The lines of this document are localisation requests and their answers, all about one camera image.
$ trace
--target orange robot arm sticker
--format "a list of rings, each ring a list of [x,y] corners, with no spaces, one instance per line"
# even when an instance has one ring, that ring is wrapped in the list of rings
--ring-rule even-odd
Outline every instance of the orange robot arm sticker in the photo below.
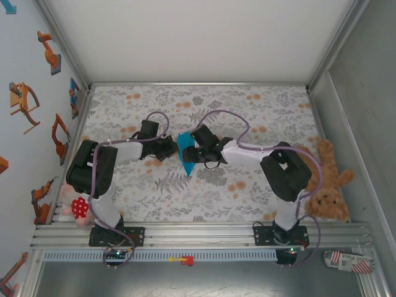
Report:
[[[10,107],[15,107],[18,106],[16,110],[11,112],[11,115],[13,116],[14,114],[18,113],[19,111],[24,114],[24,116],[27,118],[30,124],[32,126],[27,129],[24,134],[32,130],[34,127],[38,126],[40,122],[36,122],[32,117],[30,116],[30,113],[38,108],[40,106],[40,102],[38,101],[38,98],[35,94],[35,92],[30,88],[28,85],[25,85],[23,82],[20,84],[15,84],[11,82],[9,84],[9,89],[10,89]],[[34,99],[34,102],[36,106],[33,108],[29,108],[28,102],[27,102],[27,95],[31,94],[31,96]]]
[[[60,157],[60,165],[62,166],[66,157],[66,153],[67,150],[69,148],[69,143],[66,142],[65,144],[63,144],[62,142],[60,142],[58,140],[58,138],[56,137],[56,129],[58,128],[58,125],[62,128],[62,130],[66,133],[67,135],[67,141],[71,140],[70,137],[70,133],[69,130],[67,130],[66,125],[64,124],[62,118],[60,115],[58,115],[57,113],[55,114],[55,122],[54,122],[54,126],[52,126],[52,140],[55,143],[56,146],[56,153],[59,155]]]
[[[8,169],[8,161],[0,157],[0,174]]]
[[[45,48],[44,56],[47,60],[47,63],[51,66],[51,75],[55,75],[60,73],[61,71],[61,54],[54,54],[53,50],[48,44],[49,40],[52,40],[52,36],[50,34],[41,34],[40,31],[37,31],[37,39],[41,42]]]

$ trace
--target brown teddy bear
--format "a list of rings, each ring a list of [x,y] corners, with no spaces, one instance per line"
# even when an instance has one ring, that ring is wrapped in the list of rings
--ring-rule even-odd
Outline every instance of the brown teddy bear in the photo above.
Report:
[[[312,155],[307,147],[299,147],[299,149]],[[349,219],[348,207],[343,201],[338,189],[350,183],[354,177],[354,173],[351,169],[345,169],[340,174],[338,173],[337,164],[334,159],[334,147],[329,140],[319,141],[317,152],[321,160],[323,184],[319,192],[305,203],[305,210],[314,217],[334,218],[347,222]],[[319,172],[311,159],[303,154],[299,155],[312,171],[312,177],[306,188],[306,191],[311,192],[319,184]]]

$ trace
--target floral tablecloth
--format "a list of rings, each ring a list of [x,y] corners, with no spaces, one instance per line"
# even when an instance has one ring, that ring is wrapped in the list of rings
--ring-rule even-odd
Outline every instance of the floral tablecloth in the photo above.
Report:
[[[150,112],[158,110],[169,116],[168,133],[176,138],[195,128],[207,112],[219,108],[249,121],[245,143],[268,146],[286,141],[315,151],[319,136],[303,86],[97,87],[81,141],[130,137]],[[165,126],[160,115],[150,119]],[[205,123],[220,138],[237,138],[245,128],[242,121],[223,113],[211,115]],[[275,215],[277,198],[265,175],[245,165],[220,165],[212,170],[195,165],[188,176],[177,155],[162,163],[146,158],[119,165],[113,180],[117,184],[114,203],[127,222],[244,222],[272,220]]]

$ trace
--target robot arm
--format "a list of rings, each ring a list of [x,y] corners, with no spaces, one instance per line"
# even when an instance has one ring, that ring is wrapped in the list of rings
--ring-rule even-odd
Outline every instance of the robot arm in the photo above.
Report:
[[[244,144],[225,137],[219,140],[206,125],[200,125],[191,132],[198,147],[187,147],[183,151],[183,160],[187,163],[239,163],[262,169],[273,192],[280,198],[274,223],[274,233],[279,233],[279,241],[287,241],[287,234],[298,225],[296,209],[297,198],[308,185],[311,170],[296,152],[291,150],[272,150],[256,145]],[[290,147],[280,142],[277,147]]]
[[[134,136],[137,136],[137,139],[154,138],[158,127],[159,124],[156,122],[143,120],[142,129]],[[93,152],[97,145],[98,142],[92,140],[83,141],[66,175],[66,182],[73,186],[76,192],[82,193],[85,198],[91,194]],[[121,215],[112,200],[116,190],[112,182],[115,166],[128,160],[143,160],[147,155],[155,155],[158,160],[163,161],[178,150],[178,145],[171,136],[142,143],[124,142],[100,147],[96,166],[95,192],[91,202],[93,211],[110,227],[123,229],[123,226],[119,226],[119,222],[122,221]],[[95,223],[107,229],[99,220],[95,220]]]

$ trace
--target metal side panel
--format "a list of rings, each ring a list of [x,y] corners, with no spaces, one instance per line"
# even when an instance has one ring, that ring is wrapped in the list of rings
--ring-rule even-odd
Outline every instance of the metal side panel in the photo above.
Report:
[[[370,246],[370,247],[358,247],[358,248],[354,248],[353,252],[357,252],[360,254],[365,254],[368,256],[372,256],[373,259],[376,261],[376,269],[374,270],[374,273],[370,274],[370,275],[354,275],[353,273],[346,273],[346,272],[337,272],[331,269],[326,269],[322,263],[322,260],[320,260],[321,258],[321,254],[323,253],[323,250],[321,249],[320,253],[318,253],[318,255],[316,256],[317,260],[314,260],[313,262],[311,262],[310,265],[304,266],[304,268],[299,268],[299,269],[283,269],[283,273],[281,273],[280,269],[277,269],[276,266],[263,266],[263,264],[260,264],[260,262],[263,262],[262,260],[260,260],[260,256],[257,255],[253,255],[253,253],[257,252],[257,251],[252,251],[252,250],[245,250],[245,249],[240,249],[240,250],[224,250],[224,252],[230,253],[232,255],[236,255],[239,254],[239,257],[243,256],[245,257],[244,259],[240,259],[240,260],[234,260],[232,259],[235,256],[222,256],[225,258],[229,258],[229,259],[211,259],[210,256],[207,256],[209,253],[211,253],[211,255],[216,254],[219,255],[219,250],[214,250],[214,251],[203,251],[203,250],[157,250],[157,251],[139,251],[141,252],[141,257],[143,257],[143,255],[145,255],[147,252],[151,252],[152,254],[156,254],[156,255],[160,255],[159,260],[135,260],[135,264],[134,265],[128,265],[128,267],[130,267],[132,270],[136,269],[138,266],[136,266],[137,262],[142,262],[141,264],[143,264],[144,266],[140,266],[140,269],[142,269],[141,273],[143,273],[143,270],[148,270],[145,272],[144,275],[146,275],[146,277],[150,278],[149,276],[151,275],[151,273],[153,273],[153,271],[151,271],[150,269],[152,269],[153,267],[151,267],[150,265],[154,264],[155,262],[166,262],[165,259],[167,259],[167,257],[169,257],[172,253],[172,256],[181,256],[181,255],[185,255],[185,253],[191,253],[192,256],[195,253],[196,257],[198,253],[201,253],[201,255],[205,254],[206,257],[209,257],[208,260],[197,260],[196,262],[224,262],[222,265],[216,265],[215,267],[207,267],[210,269],[215,269],[216,267],[221,267],[222,269],[224,269],[223,273],[226,273],[226,271],[229,271],[230,269],[232,269],[232,271],[238,270],[238,269],[243,269],[244,273],[249,273],[249,269],[248,267],[253,267],[254,265],[259,265],[259,270],[261,271],[261,273],[259,273],[257,275],[257,278],[252,278],[250,279],[250,281],[255,281],[258,283],[260,283],[260,280],[264,280],[264,279],[268,279],[270,277],[270,274],[277,274],[278,277],[281,277],[282,280],[286,280],[287,282],[292,282],[292,283],[300,283],[301,281],[304,281],[304,279],[306,279],[306,288],[304,288],[304,286],[295,286],[292,285],[291,288],[294,288],[294,290],[298,290],[298,291],[294,291],[294,294],[292,295],[285,295],[285,296],[307,296],[306,294],[310,294],[309,292],[311,290],[316,291],[317,289],[315,288],[319,288],[320,286],[312,286],[312,282],[323,282],[325,280],[336,280],[337,282],[341,282],[339,283],[339,285],[344,286],[344,290],[348,290],[348,291],[353,291],[354,294],[352,296],[358,296],[358,292],[356,290],[356,283],[354,282],[354,278],[357,279],[358,281],[358,286],[360,288],[360,293],[361,296],[373,296],[373,297],[380,297],[380,296],[391,296],[389,293],[389,289],[386,285],[386,283],[383,282],[383,279],[381,278],[381,275],[383,274],[383,271],[381,269],[381,265],[377,265],[377,257],[376,257],[376,251],[375,249]],[[271,257],[273,256],[273,252],[270,250],[261,250],[261,252],[263,252],[267,257]],[[55,255],[59,254],[58,259],[54,260]],[[80,274],[86,274],[89,271],[92,271],[92,269],[95,270],[99,270],[99,271],[103,271],[103,273],[105,273],[105,275],[107,277],[110,277],[110,275],[108,274],[109,272],[106,271],[106,269],[103,266],[90,266],[92,264],[98,263],[100,262],[101,259],[101,255],[103,255],[103,251],[97,251],[97,250],[74,250],[74,251],[70,251],[70,250],[52,250],[52,251],[32,251],[32,260],[30,261],[30,265],[29,265],[29,273],[27,278],[24,280],[24,282],[21,283],[22,287],[20,288],[20,290],[17,292],[17,294],[15,296],[24,296],[24,297],[29,297],[29,296],[49,296],[49,295],[35,295],[35,293],[37,294],[37,291],[42,290],[43,286],[47,287],[48,283],[46,283],[48,281],[48,273],[45,274],[43,273],[43,268],[45,268],[45,264],[46,262],[50,262],[56,265],[56,267],[53,267],[56,269],[56,271],[64,271],[65,268],[65,264],[72,264],[72,265],[79,265],[76,267],[76,269],[79,271]],[[87,260],[88,257],[94,257],[95,260]],[[237,266],[225,266],[225,265],[230,265],[231,263],[235,263],[235,265]],[[171,267],[179,267],[180,265],[173,265],[171,264],[171,266],[167,266],[169,268]],[[66,273],[71,272],[69,270],[71,266],[66,266]],[[181,273],[193,273],[195,274],[197,272],[196,269],[199,270],[200,265],[197,265],[198,268],[194,268],[193,270],[183,270]],[[318,269],[324,269],[321,273],[317,274]],[[210,273],[211,270],[205,270],[205,273]],[[292,271],[294,271],[295,275],[288,275],[289,273],[291,273]],[[176,280],[177,278],[172,278],[172,276],[174,276],[173,274],[169,275],[170,272],[168,272],[167,277],[164,277],[165,274],[163,274],[163,272],[159,273],[160,278],[158,278],[158,280],[161,280],[163,282],[167,282],[167,280]],[[299,273],[303,273],[306,277],[299,279],[298,278],[298,274]],[[216,275],[216,280],[219,281],[219,275]],[[208,285],[208,281],[206,279],[202,279],[202,286],[203,288],[205,286]],[[149,285],[149,281],[147,281],[147,283],[145,283],[143,285],[143,287],[145,288],[147,285]],[[88,286],[83,286],[83,287],[78,287],[79,290],[85,290],[85,291],[90,291],[90,287]],[[279,290],[279,286],[278,284],[275,285],[276,291]],[[52,294],[54,294],[55,292],[58,292],[60,295],[64,296],[63,292],[64,288],[62,287],[58,287],[58,286],[50,286],[50,288],[47,288],[46,291],[47,293],[52,292]],[[249,290],[247,290],[245,287],[241,288],[241,292],[243,294],[249,293]],[[330,288],[326,289],[325,291],[323,291],[321,294],[319,295],[315,295],[312,293],[312,295],[309,296],[333,296],[331,294],[332,290]],[[172,295],[172,296],[185,296],[185,294],[180,294],[180,292],[177,292],[178,294],[176,295]],[[230,295],[227,296],[242,296],[239,294],[236,294],[235,292],[229,292]],[[136,294],[136,296],[151,296],[151,295],[145,295],[145,294]],[[257,291],[256,295],[252,295],[252,296],[263,296],[262,293],[259,294],[259,292]]]
[[[373,1],[329,73],[394,238],[396,263],[396,35],[389,30],[394,26],[396,2]]]
[[[273,262],[134,262],[118,271],[102,263],[44,262],[37,297],[334,297],[361,296],[356,275],[328,269],[321,250],[308,265]]]
[[[343,194],[352,221],[367,224],[375,243],[374,254],[368,255],[373,256],[381,274],[374,274],[369,278],[362,276],[363,288],[372,293],[377,290],[375,288],[387,288],[387,284],[389,284],[390,289],[394,290],[395,283],[391,281],[396,267],[393,255],[395,251],[393,248],[395,246],[394,239],[328,71],[322,76],[311,95],[312,102],[321,118],[324,132],[334,144],[334,154],[339,169],[353,168],[355,172],[353,182],[343,187]],[[353,251],[364,252],[365,249],[361,246],[358,249],[353,248]],[[365,294],[366,296],[390,296],[389,293],[386,295],[371,293]]]

